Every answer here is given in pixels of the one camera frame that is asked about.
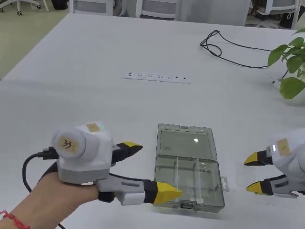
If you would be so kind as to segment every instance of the plant leaf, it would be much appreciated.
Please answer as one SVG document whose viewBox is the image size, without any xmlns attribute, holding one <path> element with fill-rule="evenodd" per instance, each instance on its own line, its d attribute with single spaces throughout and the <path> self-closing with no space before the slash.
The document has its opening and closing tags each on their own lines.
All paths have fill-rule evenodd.
<svg viewBox="0 0 305 229">
<path fill-rule="evenodd" d="M 295 77 L 289 77 L 281 81 L 280 93 L 284 99 L 292 99 L 303 91 L 304 88 L 305 82 Z"/>
<path fill-rule="evenodd" d="M 293 56 L 289 58 L 286 63 L 289 73 L 295 73 L 302 63 L 303 60 L 301 56 Z"/>
<path fill-rule="evenodd" d="M 300 30 L 296 31 L 293 35 L 295 35 L 297 33 L 301 33 L 301 32 L 305 32 L 305 29 L 300 29 Z"/>
<path fill-rule="evenodd" d="M 300 48 L 298 47 L 293 47 L 291 49 L 288 50 L 288 52 L 286 52 L 282 58 L 282 62 L 284 61 L 284 59 L 286 59 L 289 55 L 293 55 L 295 52 L 299 51 Z"/>
<path fill-rule="evenodd" d="M 292 42 L 290 42 L 289 45 L 301 48 L 303 46 L 303 43 L 304 43 L 304 38 L 303 37 L 297 37 Z"/>
<path fill-rule="evenodd" d="M 287 48 L 288 48 L 288 45 L 282 44 L 282 45 L 278 46 L 276 49 L 274 49 L 274 50 L 270 53 L 270 55 L 269 55 L 269 58 L 268 58 L 268 66 L 270 66 L 270 65 L 274 64 L 275 62 L 277 62 L 277 61 L 281 58 L 283 52 L 284 52 Z"/>
</svg>

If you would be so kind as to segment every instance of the human hand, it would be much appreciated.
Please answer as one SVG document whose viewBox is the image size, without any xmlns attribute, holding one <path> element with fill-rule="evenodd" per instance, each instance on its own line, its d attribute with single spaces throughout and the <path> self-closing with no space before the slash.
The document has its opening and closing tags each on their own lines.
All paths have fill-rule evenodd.
<svg viewBox="0 0 305 229">
<path fill-rule="evenodd" d="M 53 172 L 44 176 L 11 214 L 31 229 L 54 229 L 81 204 L 96 200 L 98 193 L 96 186 L 64 184 Z"/>
</svg>

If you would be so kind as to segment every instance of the red string bracelet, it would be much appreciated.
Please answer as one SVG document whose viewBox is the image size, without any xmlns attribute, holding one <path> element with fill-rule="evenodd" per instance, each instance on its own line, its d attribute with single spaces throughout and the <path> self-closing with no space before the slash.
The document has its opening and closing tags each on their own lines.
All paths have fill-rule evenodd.
<svg viewBox="0 0 305 229">
<path fill-rule="evenodd" d="M 31 229 L 30 226 L 24 226 L 23 223 L 18 220 L 13 214 L 8 213 L 7 211 L 0 211 L 0 215 L 4 213 L 3 218 L 7 217 L 10 218 L 14 221 L 16 227 L 18 227 L 19 229 Z"/>
</svg>

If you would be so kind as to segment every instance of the container lid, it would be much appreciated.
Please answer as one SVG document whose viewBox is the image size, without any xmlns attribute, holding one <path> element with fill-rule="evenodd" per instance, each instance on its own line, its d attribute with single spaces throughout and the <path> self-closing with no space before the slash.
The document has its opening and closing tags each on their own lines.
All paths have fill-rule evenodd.
<svg viewBox="0 0 305 229">
<path fill-rule="evenodd" d="M 217 160 L 212 130 L 205 127 L 159 124 L 157 154 Z"/>
</svg>

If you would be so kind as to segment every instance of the sticker label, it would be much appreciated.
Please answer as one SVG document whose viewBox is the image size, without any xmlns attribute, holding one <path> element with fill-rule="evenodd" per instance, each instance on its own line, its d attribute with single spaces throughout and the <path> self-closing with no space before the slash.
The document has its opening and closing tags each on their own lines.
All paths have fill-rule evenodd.
<svg viewBox="0 0 305 229">
<path fill-rule="evenodd" d="M 290 149 L 289 149 L 289 144 L 286 138 L 278 140 L 276 142 L 278 151 L 281 156 L 288 156 L 291 155 Z"/>
<path fill-rule="evenodd" d="M 58 147 L 73 154 L 76 154 L 79 148 L 79 142 L 68 137 L 61 136 L 58 141 Z"/>
<path fill-rule="evenodd" d="M 96 123 L 88 123 L 86 126 L 91 133 L 100 131 L 100 128 Z"/>
</svg>

